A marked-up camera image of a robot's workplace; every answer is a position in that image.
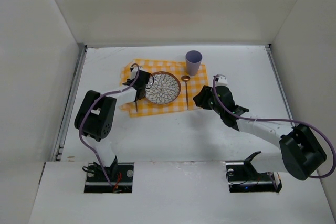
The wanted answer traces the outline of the yellow white checkered cloth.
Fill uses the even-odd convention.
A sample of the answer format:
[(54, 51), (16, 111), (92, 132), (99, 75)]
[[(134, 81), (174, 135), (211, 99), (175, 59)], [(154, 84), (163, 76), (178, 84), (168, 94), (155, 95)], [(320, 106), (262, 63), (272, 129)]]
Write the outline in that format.
[[(164, 113), (182, 112), (188, 110), (186, 105), (185, 83), (181, 80), (181, 77), (186, 75), (186, 63), (149, 59), (134, 59), (133, 62), (143, 67), (144, 71), (146, 72), (155, 73), (158, 71), (164, 71), (173, 74), (180, 81), (181, 93), (178, 98), (170, 104), (156, 105), (150, 103), (147, 99), (142, 99), (138, 101), (138, 113), (135, 109), (135, 103), (127, 103), (125, 105), (121, 105), (121, 110), (127, 111), (129, 113), (129, 116), (132, 118)], [(191, 79), (187, 84), (189, 110), (197, 109), (195, 103), (193, 102), (193, 97), (196, 96), (201, 91), (202, 87), (207, 84), (208, 78), (206, 66), (202, 64), (197, 74), (195, 76), (191, 76)]]

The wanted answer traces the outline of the patterned ceramic bowl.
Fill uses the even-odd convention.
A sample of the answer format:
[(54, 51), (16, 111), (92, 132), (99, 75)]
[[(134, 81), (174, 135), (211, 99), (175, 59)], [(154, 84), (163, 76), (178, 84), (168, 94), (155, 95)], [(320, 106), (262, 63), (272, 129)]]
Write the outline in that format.
[(146, 88), (145, 98), (156, 105), (166, 105), (180, 95), (181, 84), (171, 73), (158, 71), (151, 75), (150, 86)]

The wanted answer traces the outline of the copper spoon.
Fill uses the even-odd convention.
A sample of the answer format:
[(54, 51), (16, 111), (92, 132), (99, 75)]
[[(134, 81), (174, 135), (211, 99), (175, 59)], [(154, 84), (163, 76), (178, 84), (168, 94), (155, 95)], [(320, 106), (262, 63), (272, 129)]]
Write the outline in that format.
[(186, 94), (186, 105), (187, 109), (189, 109), (189, 101), (188, 101), (188, 82), (190, 81), (190, 76), (184, 75), (181, 77), (181, 80), (185, 83), (185, 94)]

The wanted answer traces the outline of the lilac plastic cup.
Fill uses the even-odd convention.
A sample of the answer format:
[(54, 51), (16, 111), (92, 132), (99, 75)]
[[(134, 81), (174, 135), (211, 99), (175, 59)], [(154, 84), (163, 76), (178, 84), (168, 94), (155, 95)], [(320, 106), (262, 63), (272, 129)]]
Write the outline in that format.
[(185, 62), (186, 62), (186, 72), (190, 76), (195, 76), (199, 70), (203, 59), (203, 55), (196, 50), (192, 50), (186, 53)]

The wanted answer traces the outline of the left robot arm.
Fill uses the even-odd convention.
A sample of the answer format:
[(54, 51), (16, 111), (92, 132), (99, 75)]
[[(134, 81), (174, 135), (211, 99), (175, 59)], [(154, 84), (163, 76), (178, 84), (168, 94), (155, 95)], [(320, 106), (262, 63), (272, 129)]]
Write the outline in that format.
[(97, 170), (109, 182), (116, 176), (118, 159), (111, 144), (104, 139), (112, 129), (115, 109), (145, 98), (146, 90), (155, 80), (153, 74), (137, 64), (131, 66), (130, 74), (126, 82), (112, 91), (87, 91), (74, 122), (81, 143), (94, 153), (98, 161)]

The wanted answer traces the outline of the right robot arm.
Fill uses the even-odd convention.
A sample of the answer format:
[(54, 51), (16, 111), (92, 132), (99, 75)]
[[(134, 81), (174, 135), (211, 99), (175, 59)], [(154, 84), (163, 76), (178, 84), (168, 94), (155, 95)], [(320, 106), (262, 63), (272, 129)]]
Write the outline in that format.
[(274, 172), (278, 168), (298, 180), (306, 180), (327, 159), (310, 127), (302, 123), (292, 127), (277, 121), (263, 121), (247, 108), (235, 104), (226, 86), (203, 86), (193, 101), (199, 108), (215, 111), (227, 127), (254, 135), (279, 148), (279, 154), (252, 160), (252, 167), (259, 173)]

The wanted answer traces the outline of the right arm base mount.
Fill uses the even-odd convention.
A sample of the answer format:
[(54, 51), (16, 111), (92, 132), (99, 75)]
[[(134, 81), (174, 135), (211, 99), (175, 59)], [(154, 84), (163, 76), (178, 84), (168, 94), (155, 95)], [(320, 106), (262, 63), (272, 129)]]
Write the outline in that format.
[(250, 163), (243, 161), (225, 164), (230, 193), (279, 193), (282, 190), (278, 173), (258, 173)]

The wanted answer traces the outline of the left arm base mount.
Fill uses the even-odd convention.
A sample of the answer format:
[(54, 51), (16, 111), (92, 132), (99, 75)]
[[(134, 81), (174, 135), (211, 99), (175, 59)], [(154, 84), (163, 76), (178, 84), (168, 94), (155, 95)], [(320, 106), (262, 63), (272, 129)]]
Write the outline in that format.
[(133, 189), (134, 163), (118, 163), (116, 172), (107, 181), (97, 163), (82, 167), (86, 173), (84, 193), (86, 194), (130, 194)]

